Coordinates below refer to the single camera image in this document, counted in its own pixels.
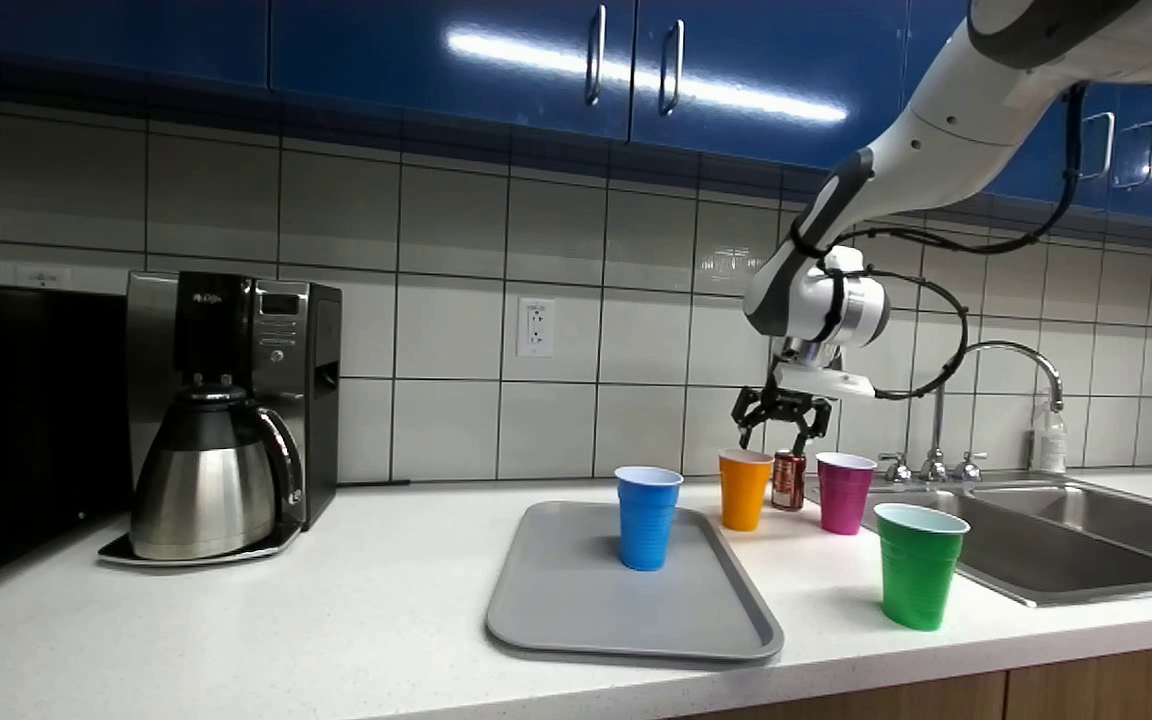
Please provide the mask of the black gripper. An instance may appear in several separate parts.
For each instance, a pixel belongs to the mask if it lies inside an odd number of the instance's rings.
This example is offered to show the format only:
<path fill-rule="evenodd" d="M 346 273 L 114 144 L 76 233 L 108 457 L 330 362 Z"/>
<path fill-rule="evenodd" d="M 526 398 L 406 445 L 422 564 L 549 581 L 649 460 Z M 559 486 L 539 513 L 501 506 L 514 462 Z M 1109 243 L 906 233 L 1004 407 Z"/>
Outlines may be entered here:
<path fill-rule="evenodd" d="M 809 440 L 828 433 L 832 402 L 777 384 L 742 386 L 734 402 L 738 447 L 749 447 L 752 433 L 769 419 L 797 424 L 793 457 L 803 457 Z"/>

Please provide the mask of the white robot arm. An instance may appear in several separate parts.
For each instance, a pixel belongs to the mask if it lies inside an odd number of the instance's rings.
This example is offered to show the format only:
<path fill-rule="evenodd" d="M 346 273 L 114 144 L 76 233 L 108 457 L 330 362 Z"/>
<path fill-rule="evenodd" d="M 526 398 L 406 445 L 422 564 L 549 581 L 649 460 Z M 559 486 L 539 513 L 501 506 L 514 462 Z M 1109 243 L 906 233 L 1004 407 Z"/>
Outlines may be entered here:
<path fill-rule="evenodd" d="M 950 206 L 989 186 L 1053 98 L 1067 98 L 1067 173 L 1081 173 L 1085 85 L 1152 85 L 1152 0 L 971 0 L 906 113 L 821 183 L 752 273 L 746 314 L 789 349 L 789 369 L 771 362 L 769 384 L 896 402 L 936 393 L 964 349 L 906 393 L 821 360 L 826 349 L 873 344 L 888 322 L 884 280 L 853 235 L 881 214 Z"/>

